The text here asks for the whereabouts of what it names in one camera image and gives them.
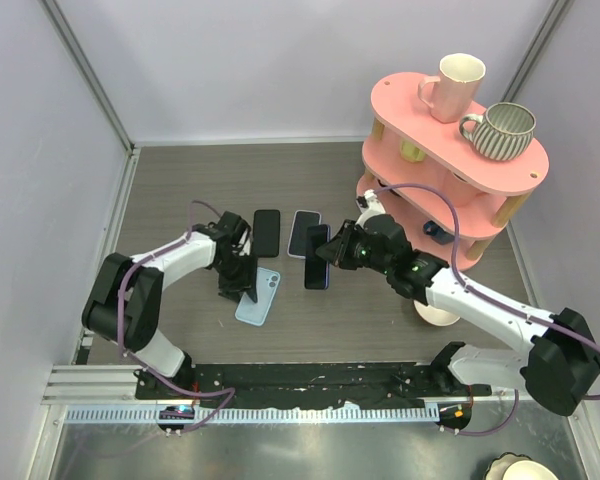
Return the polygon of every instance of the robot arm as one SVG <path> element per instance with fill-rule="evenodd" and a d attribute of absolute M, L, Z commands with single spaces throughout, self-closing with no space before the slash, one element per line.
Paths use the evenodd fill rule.
<path fill-rule="evenodd" d="M 219 275 L 221 296 L 238 302 L 244 292 L 257 301 L 257 259 L 250 254 L 250 232 L 240 216 L 225 212 L 218 223 L 196 225 L 192 232 L 151 252 L 132 257 L 109 255 L 82 313 L 83 325 L 116 343 L 122 279 L 134 264 L 149 257 L 126 289 L 124 345 L 171 383 L 190 389 L 194 376 L 191 357 L 158 329 L 162 292 L 194 270 L 213 268 Z"/>
<path fill-rule="evenodd" d="M 376 270 L 399 295 L 458 315 L 511 348 L 455 345 L 447 369 L 460 383 L 526 389 L 554 413 L 567 416 L 575 410 L 600 374 L 600 354 L 528 319 L 556 323 L 593 340 L 580 314 L 565 309 L 556 315 L 521 304 L 464 275 L 463 286 L 444 260 L 411 248 L 404 229 L 372 190 L 359 197 L 358 204 L 358 220 L 345 221 L 317 250 L 318 256 L 343 269 Z M 472 293 L 474 289 L 481 295 Z"/>

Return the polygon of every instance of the pink shelf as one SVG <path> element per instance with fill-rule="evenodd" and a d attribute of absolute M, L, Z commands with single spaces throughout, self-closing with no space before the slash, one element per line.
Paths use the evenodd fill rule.
<path fill-rule="evenodd" d="M 378 188 L 378 182 L 374 179 L 366 179 L 362 177 L 358 181 L 356 192 L 362 195 L 370 188 Z M 407 235 L 407 239 L 411 242 L 413 248 L 423 252 L 431 253 L 437 257 L 443 258 L 447 262 L 451 262 L 451 244 L 440 245 L 434 242 L 431 237 L 428 237 L 422 231 L 422 226 L 429 220 L 422 212 L 416 209 L 409 202 L 396 197 L 391 192 L 382 192 L 378 194 L 378 199 L 382 202 L 384 209 L 390 214 L 396 222 L 402 225 Z M 460 249 L 458 251 L 458 268 L 466 270 L 473 267 L 478 260 L 469 260 L 466 257 L 467 250 L 471 246 L 470 240 L 460 240 Z"/>
<path fill-rule="evenodd" d="M 367 138 L 362 146 L 362 159 L 367 169 L 383 184 L 423 183 L 442 189 L 447 169 L 431 158 L 411 163 L 400 156 L 400 137 L 384 132 L 382 140 Z M 453 232 L 453 217 L 447 205 L 436 195 L 414 188 L 396 192 L 417 207 L 429 220 L 448 232 Z M 456 207 L 460 219 L 460 236 L 483 240 L 497 235 L 502 228 L 494 227 L 491 219 L 505 201 L 504 196 L 480 194 L 467 205 Z"/>
<path fill-rule="evenodd" d="M 416 96 L 421 73 L 395 73 L 380 80 L 371 92 L 371 106 L 385 127 L 406 138 L 445 168 L 462 175 L 478 189 L 497 195 L 522 195 L 547 176 L 549 159 L 540 142 L 508 162 L 496 162 L 474 152 L 457 123 L 440 123 Z M 473 102 L 467 113 L 483 113 Z"/>

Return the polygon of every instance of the light blue smartphone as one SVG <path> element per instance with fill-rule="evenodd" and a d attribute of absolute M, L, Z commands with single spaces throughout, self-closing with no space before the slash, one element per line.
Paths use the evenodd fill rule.
<path fill-rule="evenodd" d="M 242 294 L 238 308 L 236 309 L 236 320 L 260 327 L 267 319 L 267 314 L 276 296 L 278 285 L 280 284 L 280 274 L 267 268 L 258 267 L 256 277 L 256 291 L 258 292 L 258 302 L 248 295 Z"/>

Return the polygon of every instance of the smartphone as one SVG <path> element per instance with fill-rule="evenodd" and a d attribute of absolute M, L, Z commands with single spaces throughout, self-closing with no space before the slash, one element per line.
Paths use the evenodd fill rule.
<path fill-rule="evenodd" d="M 298 210 L 293 216 L 293 227 L 289 237 L 287 253 L 290 257 L 304 258 L 307 251 L 307 228 L 320 224 L 320 214 Z"/>
<path fill-rule="evenodd" d="M 236 309 L 236 320 L 256 327 L 262 326 L 271 309 L 271 304 L 278 291 L 278 285 L 280 285 L 280 274 L 278 272 L 258 267 L 256 280 L 258 302 L 253 303 L 249 296 L 243 293 Z"/>
<path fill-rule="evenodd" d="M 253 254 L 273 258 L 280 253 L 280 210 L 256 210 L 253 214 Z"/>
<path fill-rule="evenodd" d="M 326 290 L 329 286 L 329 264 L 316 255 L 318 247 L 329 241 L 329 225 L 317 225 L 307 229 L 307 250 L 304 259 L 304 288 Z"/>

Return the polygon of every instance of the mug handle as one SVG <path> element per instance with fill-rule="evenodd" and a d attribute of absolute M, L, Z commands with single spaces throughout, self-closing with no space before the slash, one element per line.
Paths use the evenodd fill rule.
<path fill-rule="evenodd" d="M 464 128 L 464 124 L 466 122 L 476 122 L 478 125 L 482 123 L 484 120 L 484 115 L 478 115 L 475 113 L 470 113 L 469 115 L 465 115 L 460 119 L 460 123 L 458 124 L 458 129 L 464 138 L 473 142 L 473 132 L 469 132 L 466 128 Z"/>
<path fill-rule="evenodd" d="M 418 98 L 420 99 L 420 101 L 422 101 L 429 108 L 433 108 L 433 103 L 431 103 L 429 100 L 427 100 L 427 99 L 424 98 L 422 90 L 428 84 L 430 84 L 430 83 L 438 83 L 439 81 L 440 81 L 440 77 L 438 77 L 438 76 L 424 77 L 420 81 L 420 83 L 418 84 Z"/>

